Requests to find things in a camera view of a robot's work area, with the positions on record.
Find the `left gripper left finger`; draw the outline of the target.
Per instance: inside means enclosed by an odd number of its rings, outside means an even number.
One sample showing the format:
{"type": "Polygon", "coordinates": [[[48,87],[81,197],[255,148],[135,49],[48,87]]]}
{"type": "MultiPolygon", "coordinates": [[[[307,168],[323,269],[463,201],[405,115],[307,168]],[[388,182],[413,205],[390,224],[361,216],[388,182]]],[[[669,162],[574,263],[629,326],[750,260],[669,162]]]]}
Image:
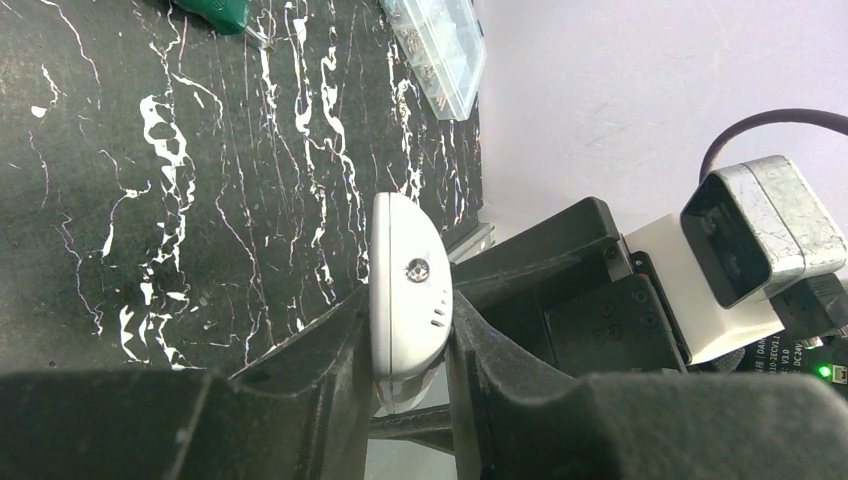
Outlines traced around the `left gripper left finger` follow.
{"type": "Polygon", "coordinates": [[[1,380],[5,479],[360,479],[369,290],[226,379],[201,370],[1,380]]]}

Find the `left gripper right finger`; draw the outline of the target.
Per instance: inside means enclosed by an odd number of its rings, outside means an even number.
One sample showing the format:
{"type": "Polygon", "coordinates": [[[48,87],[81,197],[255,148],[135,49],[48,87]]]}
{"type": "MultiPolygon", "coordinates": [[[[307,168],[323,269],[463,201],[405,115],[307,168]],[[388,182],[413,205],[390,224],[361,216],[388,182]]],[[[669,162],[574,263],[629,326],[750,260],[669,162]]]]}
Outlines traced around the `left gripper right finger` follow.
{"type": "Polygon", "coordinates": [[[570,377],[461,294],[447,350],[461,479],[843,479],[847,403],[799,374],[570,377]]]}

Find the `white remote control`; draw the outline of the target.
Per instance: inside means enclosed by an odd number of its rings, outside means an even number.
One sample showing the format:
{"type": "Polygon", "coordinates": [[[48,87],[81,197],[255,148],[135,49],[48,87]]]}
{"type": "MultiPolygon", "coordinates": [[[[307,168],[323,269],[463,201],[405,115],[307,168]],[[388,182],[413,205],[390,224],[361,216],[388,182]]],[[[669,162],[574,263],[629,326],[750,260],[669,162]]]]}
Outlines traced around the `white remote control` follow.
{"type": "Polygon", "coordinates": [[[369,246],[370,344],[377,398],[389,415],[414,409],[452,331],[451,264],[439,232],[411,199],[375,196],[369,246]]]}

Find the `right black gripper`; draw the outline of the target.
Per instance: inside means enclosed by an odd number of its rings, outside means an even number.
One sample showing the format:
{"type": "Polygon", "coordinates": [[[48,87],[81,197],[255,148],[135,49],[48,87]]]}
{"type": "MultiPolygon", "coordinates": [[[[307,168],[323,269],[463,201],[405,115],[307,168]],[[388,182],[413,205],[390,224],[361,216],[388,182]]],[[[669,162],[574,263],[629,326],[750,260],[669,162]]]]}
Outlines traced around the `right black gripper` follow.
{"type": "Polygon", "coordinates": [[[648,256],[587,197],[452,269],[496,331],[557,370],[684,373],[691,359],[648,256]]]}

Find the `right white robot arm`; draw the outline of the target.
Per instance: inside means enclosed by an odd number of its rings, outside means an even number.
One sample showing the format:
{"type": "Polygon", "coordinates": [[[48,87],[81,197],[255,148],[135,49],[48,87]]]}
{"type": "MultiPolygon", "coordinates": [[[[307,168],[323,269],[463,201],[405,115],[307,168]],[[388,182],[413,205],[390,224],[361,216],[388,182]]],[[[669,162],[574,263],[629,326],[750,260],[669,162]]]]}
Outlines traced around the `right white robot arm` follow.
{"type": "Polygon", "coordinates": [[[675,215],[621,236],[607,204],[589,197],[452,272],[491,334],[572,377],[739,371],[846,381],[838,279],[724,307],[675,215]]]}

